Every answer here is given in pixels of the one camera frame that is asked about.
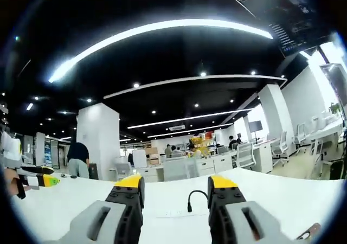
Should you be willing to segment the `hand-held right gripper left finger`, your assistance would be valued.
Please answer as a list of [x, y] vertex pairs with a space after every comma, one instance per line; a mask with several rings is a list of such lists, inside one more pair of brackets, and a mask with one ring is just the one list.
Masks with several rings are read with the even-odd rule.
[[58, 243], [138, 243], [143, 225], [145, 182], [135, 174], [116, 182], [104, 201], [95, 201], [70, 223]]

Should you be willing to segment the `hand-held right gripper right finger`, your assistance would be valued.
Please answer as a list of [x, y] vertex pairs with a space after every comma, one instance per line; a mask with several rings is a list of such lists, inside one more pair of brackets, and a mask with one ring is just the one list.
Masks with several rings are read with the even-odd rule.
[[247, 201], [233, 181], [208, 178], [209, 227], [212, 243], [293, 243], [279, 221], [255, 201]]

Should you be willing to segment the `person's left hand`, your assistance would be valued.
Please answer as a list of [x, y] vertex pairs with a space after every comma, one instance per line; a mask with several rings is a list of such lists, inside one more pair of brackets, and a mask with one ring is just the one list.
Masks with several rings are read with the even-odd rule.
[[7, 192], [9, 196], [17, 195], [19, 192], [17, 186], [17, 179], [19, 179], [18, 173], [13, 169], [6, 168], [4, 170], [4, 178], [7, 184]]

